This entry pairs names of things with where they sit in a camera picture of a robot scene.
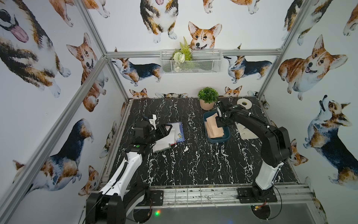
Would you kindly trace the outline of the beige stationery paper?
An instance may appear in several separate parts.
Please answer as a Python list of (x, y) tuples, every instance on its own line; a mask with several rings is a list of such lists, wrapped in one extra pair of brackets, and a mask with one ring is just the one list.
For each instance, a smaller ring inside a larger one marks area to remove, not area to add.
[(217, 113), (214, 113), (213, 115), (206, 118), (205, 121), (205, 127), (207, 130), (207, 134), (209, 138), (221, 138), (224, 136), (224, 130), (222, 127), (217, 126), (216, 117), (218, 116)]

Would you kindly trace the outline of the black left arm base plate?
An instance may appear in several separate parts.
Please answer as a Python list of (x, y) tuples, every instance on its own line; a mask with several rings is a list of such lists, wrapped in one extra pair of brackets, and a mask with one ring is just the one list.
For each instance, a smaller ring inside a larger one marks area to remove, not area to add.
[(163, 190), (150, 190), (150, 193), (145, 199), (144, 206), (162, 206), (164, 201), (164, 191)]

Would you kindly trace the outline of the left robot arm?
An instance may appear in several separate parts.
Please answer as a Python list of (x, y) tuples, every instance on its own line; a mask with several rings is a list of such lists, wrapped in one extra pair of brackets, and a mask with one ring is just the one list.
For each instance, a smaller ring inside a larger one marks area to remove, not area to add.
[(155, 118), (139, 115), (140, 121), (133, 123), (133, 135), (126, 149), (122, 150), (123, 160), (112, 178), (98, 192), (91, 193), (86, 201), (84, 224), (124, 224), (133, 209), (150, 200), (147, 184), (136, 183), (128, 186), (141, 166), (143, 158), (149, 154), (157, 141), (167, 137), (171, 124), (155, 124)]

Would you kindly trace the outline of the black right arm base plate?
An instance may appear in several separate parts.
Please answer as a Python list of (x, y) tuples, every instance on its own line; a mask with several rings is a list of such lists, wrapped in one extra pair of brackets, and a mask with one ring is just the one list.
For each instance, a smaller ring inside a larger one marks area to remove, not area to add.
[(258, 187), (238, 188), (237, 199), (240, 203), (276, 203), (278, 201), (273, 187), (267, 190), (261, 190)]

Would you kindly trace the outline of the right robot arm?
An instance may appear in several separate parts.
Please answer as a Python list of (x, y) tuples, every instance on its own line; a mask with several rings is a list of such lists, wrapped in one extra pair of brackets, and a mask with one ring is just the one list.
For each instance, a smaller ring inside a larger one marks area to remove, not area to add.
[(273, 189), (275, 178), (284, 162), (292, 156), (288, 130), (284, 127), (274, 127), (266, 120), (252, 114), (242, 105), (225, 105), (217, 102), (216, 124), (226, 127), (235, 123), (242, 124), (253, 132), (262, 142), (260, 171), (252, 185), (256, 198), (266, 196)]

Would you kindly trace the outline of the blue bordered stationery paper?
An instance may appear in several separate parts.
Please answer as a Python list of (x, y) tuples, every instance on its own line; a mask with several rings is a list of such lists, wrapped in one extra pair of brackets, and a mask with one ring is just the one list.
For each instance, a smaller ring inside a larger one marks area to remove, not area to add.
[(175, 122), (175, 123), (171, 123), (173, 129), (175, 130), (175, 134), (174, 134), (174, 140), (175, 143), (181, 143), (185, 141), (185, 136), (184, 136), (184, 130), (183, 130), (183, 124), (182, 122)]

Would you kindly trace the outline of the teal plastic storage box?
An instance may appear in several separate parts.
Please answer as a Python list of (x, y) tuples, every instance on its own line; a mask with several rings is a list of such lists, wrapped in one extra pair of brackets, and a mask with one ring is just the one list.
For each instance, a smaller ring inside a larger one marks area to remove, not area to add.
[(229, 140), (231, 133), (228, 127), (218, 127), (216, 111), (206, 112), (203, 115), (205, 134), (210, 143), (224, 143)]

